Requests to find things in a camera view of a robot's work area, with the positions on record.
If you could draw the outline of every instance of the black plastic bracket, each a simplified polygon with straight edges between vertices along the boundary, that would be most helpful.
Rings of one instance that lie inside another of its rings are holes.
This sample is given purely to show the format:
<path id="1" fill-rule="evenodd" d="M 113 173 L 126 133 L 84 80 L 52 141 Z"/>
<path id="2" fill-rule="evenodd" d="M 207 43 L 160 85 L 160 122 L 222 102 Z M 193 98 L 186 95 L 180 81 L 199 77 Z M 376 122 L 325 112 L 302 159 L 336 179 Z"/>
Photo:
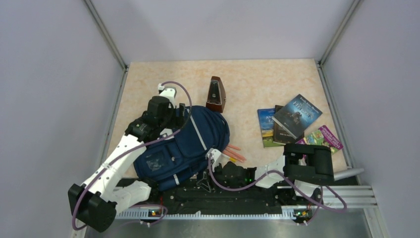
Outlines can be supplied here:
<path id="1" fill-rule="evenodd" d="M 68 190 L 68 201 L 70 202 L 71 214 L 73 214 L 77 200 L 83 190 L 83 187 L 76 184 L 73 184 Z M 100 195 L 99 192 L 93 194 L 88 191 L 83 197 L 76 218 L 96 231 L 103 232 L 110 227 L 115 219 L 115 206 L 117 203 L 105 202 L 100 198 Z"/>
<path id="2" fill-rule="evenodd" d="M 317 185 L 332 185 L 334 171 L 331 150 L 326 146 L 286 144 L 284 146 L 284 175 Z M 299 160 L 306 155 L 306 166 L 299 165 Z"/>

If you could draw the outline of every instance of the hardcover book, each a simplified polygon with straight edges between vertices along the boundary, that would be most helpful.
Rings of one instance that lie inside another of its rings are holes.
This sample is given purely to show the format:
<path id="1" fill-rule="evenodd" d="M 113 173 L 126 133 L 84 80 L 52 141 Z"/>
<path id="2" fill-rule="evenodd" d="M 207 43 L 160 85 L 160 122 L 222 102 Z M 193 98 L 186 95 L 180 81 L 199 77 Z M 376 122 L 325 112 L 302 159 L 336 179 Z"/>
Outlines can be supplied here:
<path id="1" fill-rule="evenodd" d="M 299 94 L 276 112 L 273 120 L 297 139 L 321 114 L 321 110 Z"/>
<path id="2" fill-rule="evenodd" d="M 278 112 L 282 109 L 283 106 L 275 105 L 275 111 Z M 298 140 L 302 139 L 304 135 L 302 134 L 297 139 L 293 138 L 287 131 L 281 128 L 277 123 L 274 123 L 274 132 L 273 132 L 273 142 L 281 145 L 288 143 L 296 143 Z"/>
<path id="3" fill-rule="evenodd" d="M 275 113 L 274 108 L 258 109 L 257 113 L 258 113 L 258 120 L 260 122 L 260 130 L 261 130 L 262 143 L 263 143 L 264 148 L 281 146 L 280 144 L 273 142 L 274 121 L 272 117 Z"/>

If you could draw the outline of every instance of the metal floor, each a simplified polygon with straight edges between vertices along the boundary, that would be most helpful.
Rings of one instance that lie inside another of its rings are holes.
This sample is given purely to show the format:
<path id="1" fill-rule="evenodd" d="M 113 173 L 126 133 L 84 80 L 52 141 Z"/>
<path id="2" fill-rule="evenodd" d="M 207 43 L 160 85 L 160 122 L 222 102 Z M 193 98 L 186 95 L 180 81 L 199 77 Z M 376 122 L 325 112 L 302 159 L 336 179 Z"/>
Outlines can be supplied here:
<path id="1" fill-rule="evenodd" d="M 363 209 L 351 209 L 345 214 L 320 210 L 307 227 L 282 224 L 285 220 L 170 220 L 151 228 L 129 224 L 115 228 L 127 220 L 115 220 L 104 233 L 92 229 L 87 238 L 370 238 Z"/>

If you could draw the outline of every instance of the white reflective stripe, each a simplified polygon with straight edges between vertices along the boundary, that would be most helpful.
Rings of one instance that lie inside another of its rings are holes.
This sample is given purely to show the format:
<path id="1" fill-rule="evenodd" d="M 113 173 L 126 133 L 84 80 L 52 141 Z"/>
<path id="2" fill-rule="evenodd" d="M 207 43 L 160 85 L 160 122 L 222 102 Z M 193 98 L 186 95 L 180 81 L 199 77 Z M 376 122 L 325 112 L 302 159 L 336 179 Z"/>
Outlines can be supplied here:
<path id="1" fill-rule="evenodd" d="M 176 185 L 179 185 L 179 180 L 177 175 L 173 175 L 173 178 L 175 179 Z"/>
<path id="2" fill-rule="evenodd" d="M 203 146 L 204 150 L 207 150 L 207 147 L 206 147 L 206 145 L 204 144 L 204 141 L 203 141 L 203 138 L 201 137 L 200 132 L 198 131 L 198 128 L 197 128 L 196 122 L 195 122 L 195 121 L 194 121 L 194 119 L 193 119 L 193 116 L 191 116 L 191 117 L 190 117 L 190 119 L 191 119 L 191 122 L 193 123 L 194 129 L 195 129 L 195 130 L 196 130 L 196 132 L 197 132 L 198 138 L 200 139 L 201 145 Z"/>

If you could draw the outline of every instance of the blue backpack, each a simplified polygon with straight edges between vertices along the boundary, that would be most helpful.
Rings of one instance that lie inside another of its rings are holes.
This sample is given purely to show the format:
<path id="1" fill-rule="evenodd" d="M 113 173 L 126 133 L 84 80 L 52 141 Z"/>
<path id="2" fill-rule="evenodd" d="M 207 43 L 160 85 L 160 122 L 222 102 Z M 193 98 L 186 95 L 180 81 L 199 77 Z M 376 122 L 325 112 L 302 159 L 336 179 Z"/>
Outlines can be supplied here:
<path id="1" fill-rule="evenodd" d="M 173 139 L 148 146 L 134 161 L 134 168 L 140 179 L 156 181 L 160 191 L 173 188 L 203 171 L 208 165 L 207 151 L 210 148 L 223 151 L 229 143 L 229 135 L 229 126 L 220 113 L 193 106 L 184 128 Z"/>

